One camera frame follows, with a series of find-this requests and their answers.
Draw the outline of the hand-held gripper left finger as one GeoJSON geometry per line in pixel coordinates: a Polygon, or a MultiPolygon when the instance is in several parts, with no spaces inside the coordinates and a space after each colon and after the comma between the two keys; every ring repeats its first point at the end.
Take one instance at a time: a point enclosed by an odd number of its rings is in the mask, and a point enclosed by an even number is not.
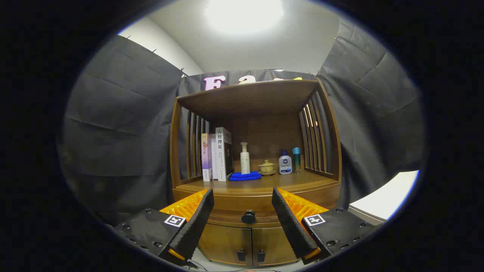
{"type": "Polygon", "coordinates": [[[160,210],[144,208],[114,230],[159,258],[185,265],[199,244],[213,207],[213,190],[207,188],[160,210]]]}

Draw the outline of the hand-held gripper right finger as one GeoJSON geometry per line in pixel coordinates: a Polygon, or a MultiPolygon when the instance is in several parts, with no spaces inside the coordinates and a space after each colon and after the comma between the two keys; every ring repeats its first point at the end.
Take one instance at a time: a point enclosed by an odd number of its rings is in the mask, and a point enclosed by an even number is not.
{"type": "Polygon", "coordinates": [[[346,251],[378,229],[346,210],[326,209],[281,188],[271,199],[295,256],[304,264],[346,251]]]}

